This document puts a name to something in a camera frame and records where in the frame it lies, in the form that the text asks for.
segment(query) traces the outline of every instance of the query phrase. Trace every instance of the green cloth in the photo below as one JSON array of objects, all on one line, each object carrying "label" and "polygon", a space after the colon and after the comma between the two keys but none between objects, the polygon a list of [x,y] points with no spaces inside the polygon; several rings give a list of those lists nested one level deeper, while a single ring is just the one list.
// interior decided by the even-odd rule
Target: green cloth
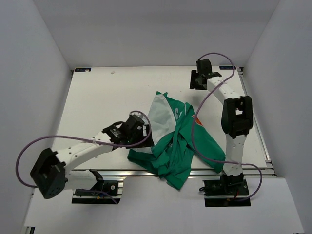
[{"label": "green cloth", "polygon": [[[155,146],[130,150],[128,159],[160,178],[164,177],[170,186],[180,190],[190,174],[195,153],[191,139],[194,115],[190,104],[169,98],[167,93],[157,92],[148,114]],[[223,150],[198,119],[194,132],[196,147],[203,155],[225,160]],[[221,172],[222,163],[202,160],[217,173]]]}]

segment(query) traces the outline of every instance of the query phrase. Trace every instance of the purple cable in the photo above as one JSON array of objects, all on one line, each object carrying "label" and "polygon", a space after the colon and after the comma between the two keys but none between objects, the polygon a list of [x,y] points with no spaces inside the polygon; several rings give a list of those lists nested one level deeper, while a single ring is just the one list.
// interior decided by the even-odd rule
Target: purple cable
[{"label": "purple cable", "polygon": [[16,174],[16,177],[18,178],[19,182],[22,183],[23,185],[27,186],[27,187],[30,187],[30,188],[36,188],[37,186],[36,185],[31,185],[31,184],[28,184],[26,182],[24,182],[22,180],[22,178],[20,177],[20,173],[19,173],[19,163],[20,163],[20,158],[21,156],[23,155],[23,153],[33,144],[35,144],[36,142],[40,141],[40,140],[44,140],[44,139],[49,139],[49,138],[64,138],[64,139],[72,139],[72,140],[79,140],[79,141],[85,141],[85,142],[88,142],[88,143],[96,143],[96,144],[99,144],[99,145],[109,145],[109,146],[113,146],[113,147],[118,147],[118,148],[121,148],[121,147],[135,147],[135,146],[138,146],[140,144],[142,144],[143,142],[145,142],[151,135],[152,133],[152,128],[151,128],[151,122],[150,120],[148,119],[148,117],[141,111],[132,111],[130,112],[130,114],[132,113],[140,113],[141,115],[143,115],[148,124],[150,125],[150,130],[147,134],[147,136],[139,141],[138,143],[135,143],[135,144],[132,144],[132,145],[119,145],[119,144],[112,144],[112,143],[107,143],[107,142],[102,142],[102,141],[96,141],[96,140],[90,140],[90,139],[85,139],[85,138],[80,138],[80,137],[75,137],[75,136],[62,136],[62,135],[51,135],[51,136],[42,136],[42,137],[39,137],[35,140],[33,140],[32,142],[28,143],[22,150],[21,152],[19,153],[19,156],[16,160],[16,163],[15,163],[15,174]]},{"label": "purple cable", "polygon": [[100,191],[100,190],[88,190],[88,189],[76,189],[76,191],[80,192],[87,192],[87,193],[99,193],[99,194],[104,194],[105,196],[108,196],[115,204],[118,204],[118,202],[113,199],[112,196],[110,196],[107,192]]},{"label": "purple cable", "polygon": [[[193,147],[194,147],[194,150],[196,151],[196,153],[197,153],[200,157],[202,157],[202,158],[204,158],[204,159],[206,159],[206,160],[209,160],[209,161],[211,161],[211,162],[216,162],[216,163],[239,164],[238,162],[235,162],[235,161],[220,161],[220,160],[215,160],[215,159],[207,158],[207,157],[205,157],[203,154],[201,154],[201,153],[198,151],[198,149],[197,149],[197,147],[196,147],[196,145],[195,145],[194,127],[195,127],[195,122],[196,122],[196,119],[197,119],[197,115],[198,115],[198,113],[199,113],[201,107],[203,106],[203,104],[205,103],[205,101],[207,100],[207,98],[209,98],[209,97],[211,96],[211,94],[213,94],[213,92],[214,92],[215,90],[217,90],[218,88],[220,88],[220,87],[224,84],[224,82],[226,82],[226,81],[228,81],[229,79],[231,79],[231,78],[234,76],[234,74],[235,74],[235,67],[234,67],[234,65],[233,65],[232,60],[231,60],[229,57],[227,57],[226,55],[221,54],[221,53],[211,52],[211,53],[204,54],[204,55],[201,56],[198,60],[201,60],[203,57],[205,57],[205,56],[207,56],[207,55],[220,55],[220,56],[223,56],[223,57],[227,58],[227,59],[230,61],[231,66],[233,67],[233,72],[232,72],[232,74],[231,74],[228,78],[226,78],[225,80],[223,80],[223,82],[219,83],[214,89],[212,89],[211,92],[209,92],[209,93],[207,94],[207,96],[206,96],[206,97],[202,100],[202,102],[200,103],[200,105],[199,105],[199,107],[198,107],[198,109],[197,109],[197,111],[196,111],[196,113],[195,113],[193,122],[192,122],[192,132],[191,132],[192,144],[193,144]],[[247,200],[247,199],[253,197],[253,196],[259,191],[259,189],[260,189],[260,187],[261,187],[261,184],[262,184],[262,178],[263,178],[262,172],[261,172],[261,170],[260,170],[260,168],[259,168],[258,166],[254,165],[254,164],[252,164],[252,163],[241,163],[241,165],[243,165],[243,166],[253,166],[253,167],[255,167],[255,168],[259,171],[259,173],[260,173],[260,182],[259,182],[259,185],[258,185],[257,189],[253,192],[253,194],[251,194],[250,196],[248,196],[248,197],[246,197],[246,198],[238,199],[238,201],[244,201],[244,200]]]}]

